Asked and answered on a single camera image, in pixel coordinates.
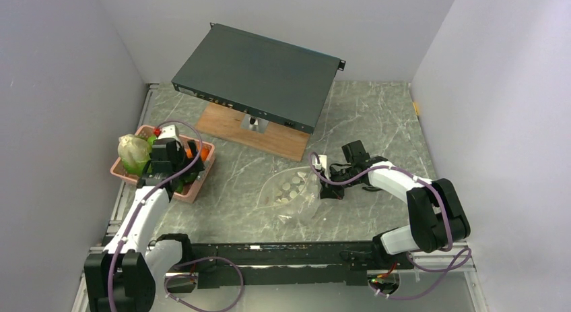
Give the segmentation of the white fake food pieces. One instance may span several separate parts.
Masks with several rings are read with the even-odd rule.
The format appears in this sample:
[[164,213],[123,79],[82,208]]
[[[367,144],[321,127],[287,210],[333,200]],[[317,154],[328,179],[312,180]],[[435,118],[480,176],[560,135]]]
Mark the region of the white fake food pieces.
[[146,139],[127,134],[119,137],[117,152],[123,167],[130,175],[141,176],[142,171],[150,160],[152,146]]

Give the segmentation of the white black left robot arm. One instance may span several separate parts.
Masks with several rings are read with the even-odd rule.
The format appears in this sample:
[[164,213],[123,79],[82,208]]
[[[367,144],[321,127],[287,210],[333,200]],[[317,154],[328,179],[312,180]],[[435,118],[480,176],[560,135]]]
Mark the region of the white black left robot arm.
[[183,144],[166,137],[154,142],[119,231],[101,253],[89,254],[84,263],[91,311],[151,311],[165,273],[171,267],[183,272],[192,266],[194,254],[187,236],[167,234],[153,249],[147,246],[180,185],[205,169],[203,149],[201,139]]

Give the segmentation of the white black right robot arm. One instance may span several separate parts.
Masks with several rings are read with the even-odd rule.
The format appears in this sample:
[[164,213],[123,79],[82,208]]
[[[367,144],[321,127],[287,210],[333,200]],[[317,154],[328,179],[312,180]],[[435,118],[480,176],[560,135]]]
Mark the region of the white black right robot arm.
[[347,188],[362,185],[400,199],[409,223],[373,238],[371,259],[387,268],[398,254],[449,250],[455,241],[471,234],[455,187],[448,179],[431,180],[414,175],[382,156],[371,156],[360,140],[342,147],[345,163],[327,163],[325,155],[311,153],[310,168],[321,184],[322,199],[343,199]]

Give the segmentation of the clear zip top bag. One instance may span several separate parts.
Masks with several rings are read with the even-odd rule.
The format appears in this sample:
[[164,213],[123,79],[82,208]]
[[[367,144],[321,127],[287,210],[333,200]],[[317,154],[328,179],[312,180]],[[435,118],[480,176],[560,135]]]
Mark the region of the clear zip top bag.
[[307,166],[289,168],[262,186],[256,208],[273,214],[282,223],[308,223],[321,205],[319,178]]

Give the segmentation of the green fake chili pepper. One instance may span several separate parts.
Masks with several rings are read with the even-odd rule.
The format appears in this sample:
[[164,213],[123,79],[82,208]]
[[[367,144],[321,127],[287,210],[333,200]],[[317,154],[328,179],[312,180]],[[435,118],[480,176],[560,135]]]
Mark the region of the green fake chili pepper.
[[192,185],[194,183],[194,181],[196,180],[197,176],[198,176],[198,173],[192,172],[189,175],[186,175],[186,176],[179,178],[177,185],[176,185],[175,192],[177,192],[179,194],[184,194],[185,187]]

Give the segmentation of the orange fake fruit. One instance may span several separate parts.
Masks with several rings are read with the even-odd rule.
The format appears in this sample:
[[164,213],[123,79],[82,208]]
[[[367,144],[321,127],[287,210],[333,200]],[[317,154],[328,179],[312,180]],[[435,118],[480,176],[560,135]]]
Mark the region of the orange fake fruit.
[[[194,158],[194,155],[193,155],[191,149],[186,148],[185,150],[186,150],[186,153],[187,153],[187,157],[192,160],[192,159]],[[201,151],[200,151],[200,158],[201,158],[201,160],[202,160],[203,162],[205,162],[205,161],[207,160],[207,157],[208,157],[208,156],[209,156],[209,149],[208,149],[208,148],[202,148]]]

